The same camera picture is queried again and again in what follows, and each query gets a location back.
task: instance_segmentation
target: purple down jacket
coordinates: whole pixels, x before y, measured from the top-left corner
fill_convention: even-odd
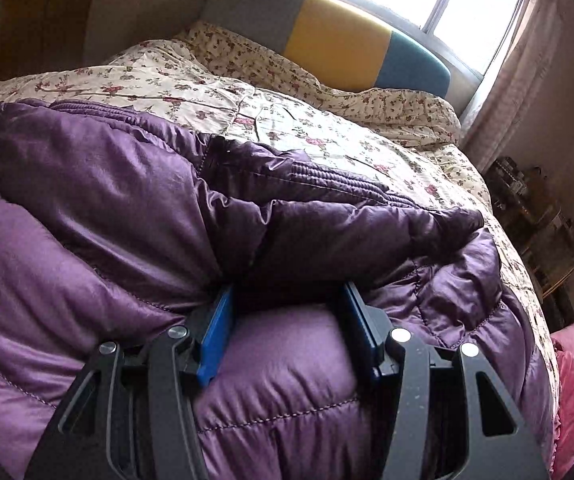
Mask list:
[[[549,459],[552,399],[480,213],[420,208],[304,152],[89,102],[0,103],[0,465],[21,479],[97,345],[136,345],[240,290],[194,403],[212,478],[368,479],[379,410],[325,292],[433,345],[478,344]]]

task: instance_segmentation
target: floral bedsheet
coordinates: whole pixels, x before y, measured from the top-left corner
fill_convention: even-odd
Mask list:
[[[452,107],[424,92],[321,85],[284,57],[208,23],[173,40],[145,41],[107,64],[0,82],[0,100],[77,98],[133,106],[195,131],[301,148],[333,168],[361,173],[423,206],[479,209],[496,241],[501,278],[528,314],[550,374],[558,368],[528,274],[491,213],[488,190],[458,150]]]

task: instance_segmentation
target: metal screw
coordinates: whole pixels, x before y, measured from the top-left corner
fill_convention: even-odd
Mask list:
[[[409,330],[404,328],[393,328],[391,332],[389,332],[394,341],[398,341],[399,343],[406,343],[411,339],[411,333]]]
[[[478,347],[474,343],[463,343],[461,345],[461,352],[467,357],[476,357],[478,355]]]
[[[100,345],[99,350],[102,355],[113,354],[116,351],[116,343],[114,343],[113,341],[107,341],[106,343],[102,343],[102,345]]]
[[[167,331],[167,335],[171,339],[182,339],[188,333],[189,333],[189,331],[185,327],[183,327],[182,325],[173,326]]]

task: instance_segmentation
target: blue plastic piece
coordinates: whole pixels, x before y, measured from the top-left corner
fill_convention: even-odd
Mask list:
[[[233,325],[231,286],[225,288],[218,298],[205,338],[200,348],[200,366],[196,377],[200,386],[205,388],[214,378],[221,364],[222,356],[227,348],[229,334]]]
[[[380,374],[376,363],[379,361],[379,343],[375,340],[368,319],[361,305],[362,299],[353,283],[346,283],[343,286],[343,297],[346,302],[347,314],[351,321],[347,324],[346,330],[352,337],[352,344],[355,345],[356,358],[360,360],[359,368],[369,375],[372,383],[380,379]]]

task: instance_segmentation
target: curtain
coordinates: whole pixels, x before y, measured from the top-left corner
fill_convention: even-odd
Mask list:
[[[461,116],[465,135],[460,147],[480,173],[502,154],[538,94],[561,30],[558,0],[524,0],[513,38]]]

